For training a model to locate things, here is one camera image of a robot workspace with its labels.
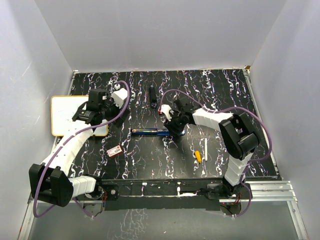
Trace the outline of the red staple box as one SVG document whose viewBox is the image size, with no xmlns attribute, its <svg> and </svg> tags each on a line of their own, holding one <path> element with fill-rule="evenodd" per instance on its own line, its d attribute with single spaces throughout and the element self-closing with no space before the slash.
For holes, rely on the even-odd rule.
<svg viewBox="0 0 320 240">
<path fill-rule="evenodd" d="M 122 149 L 119 145 L 113 147 L 113 148 L 110 148 L 107 150 L 107 155 L 112 158 L 118 154 L 120 154 L 122 152 Z"/>
</svg>

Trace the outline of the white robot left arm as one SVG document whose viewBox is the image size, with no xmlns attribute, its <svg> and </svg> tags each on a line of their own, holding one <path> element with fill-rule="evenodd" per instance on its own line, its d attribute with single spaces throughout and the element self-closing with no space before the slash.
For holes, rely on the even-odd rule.
<svg viewBox="0 0 320 240">
<path fill-rule="evenodd" d="M 79 151 L 97 128 L 111 123 L 123 123 L 128 111 L 129 88 L 119 88 L 113 93 L 93 89 L 87 101 L 78 106 L 63 138 L 42 163 L 34 163 L 28 172 L 31 195 L 54 206 L 65 207 L 72 198 L 87 194 L 97 200 L 103 187 L 97 177 L 82 175 L 69 178 L 69 171 Z"/>
</svg>

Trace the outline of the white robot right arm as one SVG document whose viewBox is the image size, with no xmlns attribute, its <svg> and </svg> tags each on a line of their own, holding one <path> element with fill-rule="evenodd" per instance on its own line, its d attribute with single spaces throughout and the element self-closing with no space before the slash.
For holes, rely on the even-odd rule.
<svg viewBox="0 0 320 240">
<path fill-rule="evenodd" d="M 244 171 L 255 148 L 261 142 L 258 132 L 246 114 L 214 112 L 205 106 L 193 105 L 176 100 L 177 110 L 167 104 L 159 107 L 159 114 L 165 116 L 164 127 L 172 136 L 178 137 L 186 125 L 204 126 L 219 131 L 224 142 L 229 160 L 222 183 L 216 187 L 208 187 L 207 192 L 220 196 L 235 198 L 245 184 Z"/>
</svg>

